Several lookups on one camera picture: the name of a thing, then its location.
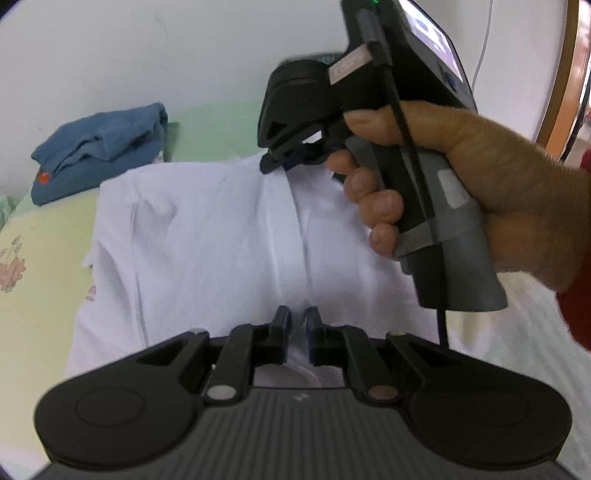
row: finger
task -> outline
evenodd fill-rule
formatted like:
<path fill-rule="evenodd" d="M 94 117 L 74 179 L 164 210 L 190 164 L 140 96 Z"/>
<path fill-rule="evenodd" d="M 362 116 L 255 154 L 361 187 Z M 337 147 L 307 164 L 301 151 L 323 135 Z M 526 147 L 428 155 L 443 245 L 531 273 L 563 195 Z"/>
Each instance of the finger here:
<path fill-rule="evenodd" d="M 451 152 L 466 136 L 476 135 L 480 118 L 467 110 L 426 102 L 401 102 L 414 142 L 444 154 Z M 345 122 L 357 136 L 380 145 L 400 145 L 402 135 L 392 108 L 345 113 Z"/>
<path fill-rule="evenodd" d="M 369 168 L 357 168 L 345 180 L 345 196 L 353 203 L 359 203 L 363 197 L 377 189 L 378 182 Z"/>
<path fill-rule="evenodd" d="M 361 219 L 368 227 L 379 223 L 396 223 L 403 210 L 402 197 L 393 190 L 371 193 L 359 202 Z"/>
<path fill-rule="evenodd" d="M 369 244 L 378 255 L 393 258 L 396 229 L 393 225 L 387 225 L 386 223 L 377 224 L 369 234 Z"/>
<path fill-rule="evenodd" d="M 359 166 L 349 150 L 339 150 L 329 155 L 325 165 L 341 175 L 351 175 Z"/>

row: display screen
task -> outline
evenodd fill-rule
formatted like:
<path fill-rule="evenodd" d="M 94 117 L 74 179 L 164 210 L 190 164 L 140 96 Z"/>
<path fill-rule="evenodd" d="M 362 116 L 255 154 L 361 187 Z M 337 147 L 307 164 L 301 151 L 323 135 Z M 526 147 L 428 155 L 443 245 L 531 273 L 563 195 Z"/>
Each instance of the display screen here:
<path fill-rule="evenodd" d="M 461 80 L 462 73 L 457 65 L 456 56 L 445 34 L 409 0 L 398 0 L 408 18 L 410 27 L 417 38 L 429 47 Z"/>

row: folded blue cloth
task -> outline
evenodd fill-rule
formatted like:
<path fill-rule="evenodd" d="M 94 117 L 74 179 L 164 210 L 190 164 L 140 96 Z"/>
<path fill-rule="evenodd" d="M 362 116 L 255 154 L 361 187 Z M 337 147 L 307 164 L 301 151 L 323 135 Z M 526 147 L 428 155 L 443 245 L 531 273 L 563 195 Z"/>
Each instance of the folded blue cloth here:
<path fill-rule="evenodd" d="M 62 125 L 32 154 L 40 165 L 35 205 L 98 187 L 130 168 L 152 163 L 164 150 L 164 105 L 97 113 Z"/>

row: black cable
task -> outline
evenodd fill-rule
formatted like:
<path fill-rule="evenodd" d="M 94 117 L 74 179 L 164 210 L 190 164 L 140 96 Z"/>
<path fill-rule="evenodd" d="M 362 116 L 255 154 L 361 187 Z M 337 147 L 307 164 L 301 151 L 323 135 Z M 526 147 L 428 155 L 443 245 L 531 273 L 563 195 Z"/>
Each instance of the black cable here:
<path fill-rule="evenodd" d="M 431 200 L 431 195 L 427 186 L 427 179 L 425 178 L 425 174 L 421 168 L 421 161 L 418 157 L 417 147 L 414 144 L 413 137 L 410 134 L 410 129 L 408 127 L 408 122 L 404 116 L 404 112 L 402 111 L 402 106 L 400 105 L 400 95 L 398 94 L 396 83 L 394 82 L 394 76 L 392 75 L 390 66 L 382 66 L 380 67 L 380 71 L 382 74 L 382 84 L 384 86 L 384 90 L 386 91 L 388 103 L 392 108 L 394 118 L 398 124 L 398 128 L 400 129 L 400 133 L 402 134 L 402 141 L 408 148 L 408 156 L 410 158 L 411 168 L 413 169 L 412 173 L 417 183 L 418 201 L 421 205 L 421 210 L 423 211 L 425 220 L 429 220 L 435 217 L 433 201 Z"/>
<path fill-rule="evenodd" d="M 423 210 L 423 215 L 425 216 L 425 220 L 435 218 L 433 200 L 431 199 L 431 194 L 429 193 L 427 179 L 425 178 L 425 174 L 423 172 L 423 169 L 421 168 L 421 162 L 418 157 L 417 147 L 414 143 L 413 136 L 410 133 L 408 122 L 406 120 L 406 117 L 404 116 L 404 112 L 402 111 L 402 106 L 400 104 L 400 95 L 398 94 L 396 83 L 394 82 L 394 76 L 392 75 L 391 67 L 389 65 L 383 65 L 379 69 L 382 73 L 382 84 L 384 86 L 384 90 L 386 91 L 388 103 L 392 108 L 394 118 L 396 120 L 398 128 L 400 129 L 402 141 L 404 145 L 406 145 L 406 147 L 408 148 L 408 156 L 411 160 L 410 164 L 418 188 L 418 198 Z M 443 264 L 443 250 L 441 251 L 441 256 L 441 263 Z M 443 348 L 448 349 L 449 338 L 447 335 L 446 321 L 447 279 L 445 275 L 445 270 L 441 272 L 440 288 L 441 297 L 439 302 L 440 307 L 437 309 L 437 332 L 439 334 L 439 345 L 441 345 Z"/>

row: cable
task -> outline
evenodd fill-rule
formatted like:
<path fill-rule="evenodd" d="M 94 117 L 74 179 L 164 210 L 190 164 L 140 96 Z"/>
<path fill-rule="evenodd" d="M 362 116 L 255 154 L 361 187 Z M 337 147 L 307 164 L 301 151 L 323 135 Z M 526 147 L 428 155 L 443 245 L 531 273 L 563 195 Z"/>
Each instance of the cable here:
<path fill-rule="evenodd" d="M 394 76 L 392 75 L 390 66 L 384 65 L 379 69 L 382 74 L 382 85 L 386 91 L 388 103 L 392 108 L 394 118 L 398 124 L 398 128 L 400 129 L 400 133 L 402 134 L 402 142 L 408 148 L 408 156 L 410 158 L 410 164 L 413 170 L 412 173 L 414 174 L 414 179 L 417 183 L 419 194 L 418 201 L 421 205 L 421 210 L 423 211 L 425 220 L 429 220 L 435 217 L 433 201 L 427 186 L 427 179 L 425 178 L 425 174 L 421 168 L 421 161 L 418 157 L 417 147 L 414 144 L 413 137 L 410 134 L 410 129 L 408 127 L 408 122 L 406 121 L 406 117 L 402 111 L 402 106 L 400 105 L 400 95 L 398 94 L 396 83 L 394 82 Z"/>
<path fill-rule="evenodd" d="M 474 72 L 474 78 L 472 79 L 472 94 L 474 95 L 474 90 L 476 89 L 476 80 L 478 79 L 478 74 L 480 73 L 480 67 L 482 67 L 482 61 L 484 60 L 484 55 L 486 53 L 486 47 L 488 46 L 488 37 L 491 34 L 491 23 L 492 23 L 492 5 L 495 0 L 491 0 L 491 4 L 488 8 L 488 25 L 486 26 L 486 33 L 484 35 L 484 43 L 482 44 L 482 51 L 480 52 L 480 59 L 478 60 L 478 65 L 476 66 L 476 71 Z"/>
<path fill-rule="evenodd" d="M 410 133 L 408 122 L 406 120 L 406 117 L 404 116 L 404 112 L 402 111 L 402 106 L 400 104 L 400 96 L 398 94 L 398 89 L 396 88 L 396 83 L 394 82 L 392 70 L 390 66 L 387 65 L 383 65 L 379 69 L 382 72 L 382 84 L 384 86 L 384 90 L 386 91 L 388 103 L 392 108 L 394 118 L 396 120 L 396 123 L 398 124 L 398 128 L 400 129 L 400 133 L 402 134 L 402 141 L 404 145 L 406 145 L 406 147 L 408 148 L 408 156 L 411 159 L 411 166 L 419 190 L 419 202 L 423 207 L 425 219 L 428 220 L 431 218 L 435 218 L 433 200 L 431 199 L 431 194 L 429 193 L 427 179 L 425 178 L 425 174 L 423 172 L 423 169 L 421 168 L 417 147 L 414 143 L 413 136 Z M 441 251 L 441 255 L 441 260 L 443 262 L 443 250 Z M 439 334 L 439 345 L 443 348 L 449 349 L 449 339 L 447 335 L 446 321 L 447 279 L 445 275 L 445 270 L 441 272 L 440 289 L 440 301 L 438 302 L 440 307 L 437 309 L 437 332 Z"/>

